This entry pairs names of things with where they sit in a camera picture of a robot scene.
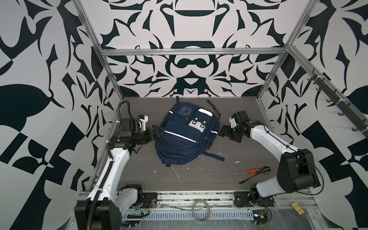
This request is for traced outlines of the navy blue student backpack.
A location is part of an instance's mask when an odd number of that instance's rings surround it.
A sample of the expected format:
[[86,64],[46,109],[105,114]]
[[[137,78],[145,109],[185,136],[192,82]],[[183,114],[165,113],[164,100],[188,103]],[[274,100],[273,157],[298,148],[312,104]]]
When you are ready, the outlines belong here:
[[216,113],[176,97],[160,125],[163,134],[155,141],[157,155],[166,167],[187,164],[200,155],[225,161],[208,152],[219,133],[221,114],[210,100],[207,103]]

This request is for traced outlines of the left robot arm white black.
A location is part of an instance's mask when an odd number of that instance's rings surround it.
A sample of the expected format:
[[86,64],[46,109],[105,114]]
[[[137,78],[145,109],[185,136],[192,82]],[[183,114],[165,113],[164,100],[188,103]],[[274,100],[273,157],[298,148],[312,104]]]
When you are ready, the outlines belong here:
[[146,126],[146,115],[123,118],[107,141],[108,159],[95,187],[85,200],[79,200],[74,208],[79,230],[119,230],[123,215],[133,205],[143,200],[141,185],[125,186],[117,194],[123,169],[137,145],[145,145],[162,135],[158,126]]

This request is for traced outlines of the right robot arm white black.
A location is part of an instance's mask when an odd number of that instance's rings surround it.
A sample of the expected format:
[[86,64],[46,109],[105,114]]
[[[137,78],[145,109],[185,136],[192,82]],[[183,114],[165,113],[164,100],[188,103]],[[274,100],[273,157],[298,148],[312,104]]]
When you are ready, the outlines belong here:
[[308,149],[299,149],[282,140],[265,124],[251,120],[245,111],[236,112],[223,125],[219,135],[240,143],[251,138],[266,148],[278,161],[277,175],[252,185],[249,199],[252,202],[281,194],[301,193],[303,189],[324,187],[324,179]]

